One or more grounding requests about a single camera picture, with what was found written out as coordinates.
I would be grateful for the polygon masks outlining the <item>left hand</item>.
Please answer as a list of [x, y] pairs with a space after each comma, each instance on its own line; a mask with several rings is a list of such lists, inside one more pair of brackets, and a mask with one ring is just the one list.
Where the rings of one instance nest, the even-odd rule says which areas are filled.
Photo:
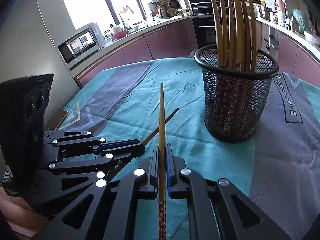
[[36, 213], [21, 197], [7, 195], [1, 187], [1, 212], [12, 230], [18, 235], [32, 238], [49, 221]]

